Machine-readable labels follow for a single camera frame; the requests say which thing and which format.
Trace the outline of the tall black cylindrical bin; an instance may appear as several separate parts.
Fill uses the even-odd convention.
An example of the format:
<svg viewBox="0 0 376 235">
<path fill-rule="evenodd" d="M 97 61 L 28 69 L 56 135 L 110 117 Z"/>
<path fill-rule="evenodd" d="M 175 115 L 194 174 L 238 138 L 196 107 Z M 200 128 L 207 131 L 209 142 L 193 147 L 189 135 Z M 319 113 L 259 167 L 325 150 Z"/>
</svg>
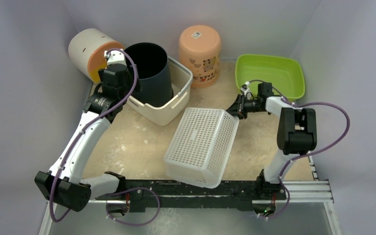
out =
<svg viewBox="0 0 376 235">
<path fill-rule="evenodd" d="M 133 98 L 142 104 L 162 107 L 173 97 L 173 88 L 166 51 L 154 43 L 137 43 L 125 49 L 137 66 L 139 92 Z"/>
</svg>

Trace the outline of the green plastic tub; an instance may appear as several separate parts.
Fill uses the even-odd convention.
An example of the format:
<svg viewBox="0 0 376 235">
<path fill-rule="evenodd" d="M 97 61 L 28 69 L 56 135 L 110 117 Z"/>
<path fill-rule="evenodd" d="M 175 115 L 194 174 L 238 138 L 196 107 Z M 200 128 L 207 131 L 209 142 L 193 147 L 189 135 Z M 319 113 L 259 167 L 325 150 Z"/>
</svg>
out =
<svg viewBox="0 0 376 235">
<path fill-rule="evenodd" d="M 257 54 L 243 54 L 235 64 L 235 82 L 241 86 L 252 80 L 272 83 L 288 100 L 302 98 L 306 93 L 306 83 L 302 67 L 294 59 Z"/>
</svg>

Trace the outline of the green white perforated basket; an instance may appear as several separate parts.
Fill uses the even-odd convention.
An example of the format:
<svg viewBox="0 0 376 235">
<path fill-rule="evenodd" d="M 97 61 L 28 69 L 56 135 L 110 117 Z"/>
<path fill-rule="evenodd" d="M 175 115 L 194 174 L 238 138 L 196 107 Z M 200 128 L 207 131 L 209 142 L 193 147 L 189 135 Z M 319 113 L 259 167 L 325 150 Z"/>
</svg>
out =
<svg viewBox="0 0 376 235">
<path fill-rule="evenodd" d="M 173 180 L 216 188 L 234 144 L 239 119 L 223 109 L 186 108 L 164 156 Z"/>
</svg>

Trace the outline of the cream plastic storage basket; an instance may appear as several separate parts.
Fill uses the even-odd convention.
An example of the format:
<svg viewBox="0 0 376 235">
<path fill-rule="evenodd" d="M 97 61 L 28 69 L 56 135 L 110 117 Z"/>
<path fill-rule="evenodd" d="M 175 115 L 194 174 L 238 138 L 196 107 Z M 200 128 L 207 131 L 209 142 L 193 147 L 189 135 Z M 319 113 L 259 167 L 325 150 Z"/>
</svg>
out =
<svg viewBox="0 0 376 235">
<path fill-rule="evenodd" d="M 190 97 L 192 72 L 172 57 L 168 58 L 173 98 L 161 107 L 143 104 L 134 97 L 129 97 L 127 104 L 141 116 L 158 126 L 166 126 L 185 108 Z"/>
</svg>

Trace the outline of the large orange plastic bucket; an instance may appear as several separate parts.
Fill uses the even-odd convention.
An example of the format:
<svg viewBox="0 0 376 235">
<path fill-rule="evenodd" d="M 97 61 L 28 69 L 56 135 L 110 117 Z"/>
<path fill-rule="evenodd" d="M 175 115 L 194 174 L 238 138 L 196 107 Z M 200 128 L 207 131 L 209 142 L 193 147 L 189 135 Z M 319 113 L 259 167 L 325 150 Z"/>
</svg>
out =
<svg viewBox="0 0 376 235">
<path fill-rule="evenodd" d="M 179 37 L 179 62 L 193 75 L 191 86 L 203 88 L 219 77 L 221 37 L 207 25 L 186 28 Z"/>
</svg>

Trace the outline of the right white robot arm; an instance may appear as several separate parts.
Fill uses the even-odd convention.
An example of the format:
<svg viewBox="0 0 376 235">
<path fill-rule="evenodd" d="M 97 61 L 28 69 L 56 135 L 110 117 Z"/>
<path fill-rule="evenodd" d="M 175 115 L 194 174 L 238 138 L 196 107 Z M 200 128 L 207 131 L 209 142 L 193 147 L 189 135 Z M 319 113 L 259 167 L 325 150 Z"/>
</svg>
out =
<svg viewBox="0 0 376 235">
<path fill-rule="evenodd" d="M 316 112 L 312 108 L 299 108 L 269 82 L 258 81 L 258 92 L 252 94 L 251 82 L 240 87 L 240 94 L 227 112 L 239 120 L 249 113 L 267 112 L 279 119 L 276 143 L 278 150 L 269 166 L 256 179 L 255 192 L 261 199 L 284 191 L 283 175 L 293 165 L 293 159 L 309 153 L 317 145 Z"/>
</svg>

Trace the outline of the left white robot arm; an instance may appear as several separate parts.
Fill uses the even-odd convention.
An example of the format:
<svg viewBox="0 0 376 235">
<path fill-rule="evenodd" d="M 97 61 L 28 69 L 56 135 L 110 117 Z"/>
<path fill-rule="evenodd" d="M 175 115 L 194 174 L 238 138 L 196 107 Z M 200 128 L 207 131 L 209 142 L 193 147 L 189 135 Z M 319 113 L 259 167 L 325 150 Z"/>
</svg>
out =
<svg viewBox="0 0 376 235">
<path fill-rule="evenodd" d="M 103 173 L 89 180 L 83 171 L 95 146 L 122 111 L 128 98 L 140 91 L 136 65 L 113 63 L 100 69 L 101 79 L 87 99 L 80 122 L 60 157 L 47 171 L 38 171 L 34 182 L 50 204 L 79 212 L 91 198 L 105 194 L 114 200 L 126 195 L 126 186 L 116 173 Z"/>
</svg>

